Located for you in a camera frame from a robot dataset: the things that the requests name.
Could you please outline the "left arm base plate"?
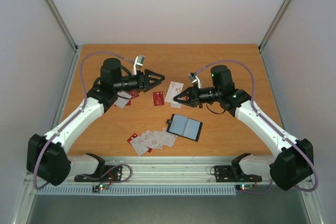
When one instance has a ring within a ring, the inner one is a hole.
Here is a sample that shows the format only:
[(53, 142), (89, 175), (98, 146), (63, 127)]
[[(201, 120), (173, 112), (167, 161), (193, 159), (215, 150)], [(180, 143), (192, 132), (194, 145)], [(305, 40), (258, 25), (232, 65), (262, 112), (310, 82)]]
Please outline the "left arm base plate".
[(102, 172), (103, 177), (99, 177), (98, 173), (90, 174), (87, 176), (77, 175), (74, 178), (75, 182), (83, 182), (83, 183), (89, 183), (89, 182), (119, 182), (121, 181), (121, 177), (123, 174), (123, 168), (122, 166), (116, 166), (113, 168), (113, 166), (105, 166), (104, 170)]

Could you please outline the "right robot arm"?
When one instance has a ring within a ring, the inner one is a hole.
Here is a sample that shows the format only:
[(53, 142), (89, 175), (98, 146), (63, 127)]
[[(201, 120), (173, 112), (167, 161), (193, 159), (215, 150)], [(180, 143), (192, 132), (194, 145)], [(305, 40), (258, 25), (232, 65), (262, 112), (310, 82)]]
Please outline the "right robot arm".
[(254, 100), (254, 93), (238, 89), (232, 74), (221, 62), (208, 64), (211, 69), (212, 86), (203, 88), (197, 72), (190, 73), (192, 86), (177, 94), (174, 102), (202, 108), (203, 104), (219, 103), (232, 117), (249, 127), (268, 147), (273, 157), (257, 157), (244, 153), (231, 162), (232, 175), (237, 180), (257, 175), (268, 177), (279, 188), (289, 190), (314, 176), (316, 190), (319, 179), (314, 166), (313, 145), (306, 138), (299, 140), (275, 123)]

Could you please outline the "black leather card holder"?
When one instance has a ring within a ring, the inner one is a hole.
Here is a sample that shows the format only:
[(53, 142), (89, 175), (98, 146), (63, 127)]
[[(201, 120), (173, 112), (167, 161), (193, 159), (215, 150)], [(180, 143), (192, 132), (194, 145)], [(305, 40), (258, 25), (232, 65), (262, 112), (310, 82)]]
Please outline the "black leather card holder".
[(172, 114), (171, 118), (166, 121), (167, 132), (198, 142), (203, 123), (186, 116)]

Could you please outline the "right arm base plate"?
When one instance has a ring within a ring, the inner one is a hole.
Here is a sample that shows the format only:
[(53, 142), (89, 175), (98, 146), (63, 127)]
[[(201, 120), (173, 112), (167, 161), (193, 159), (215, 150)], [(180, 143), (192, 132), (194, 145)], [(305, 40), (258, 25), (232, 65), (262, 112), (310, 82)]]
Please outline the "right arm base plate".
[(217, 183), (243, 183), (243, 182), (262, 182), (262, 177), (257, 175), (246, 175), (239, 173), (238, 175), (233, 171), (229, 165), (213, 166), (210, 171), (211, 175), (215, 177)]

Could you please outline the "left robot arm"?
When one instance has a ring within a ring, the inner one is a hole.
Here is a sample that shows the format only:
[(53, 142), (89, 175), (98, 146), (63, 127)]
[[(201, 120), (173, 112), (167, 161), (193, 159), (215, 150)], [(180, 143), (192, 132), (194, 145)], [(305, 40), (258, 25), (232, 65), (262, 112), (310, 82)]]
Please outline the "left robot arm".
[(136, 57), (133, 70), (125, 68), (117, 58), (106, 59), (100, 76), (90, 90), (84, 91), (80, 105), (59, 125), (44, 135), (34, 134), (28, 141), (27, 171), (37, 179), (58, 186), (69, 176), (83, 176), (90, 180), (102, 180), (107, 171), (105, 161), (92, 153), (70, 159), (68, 151), (75, 140), (96, 119), (104, 115), (120, 98), (120, 92), (148, 92), (160, 85), (165, 76), (151, 70), (140, 71), (144, 56)]

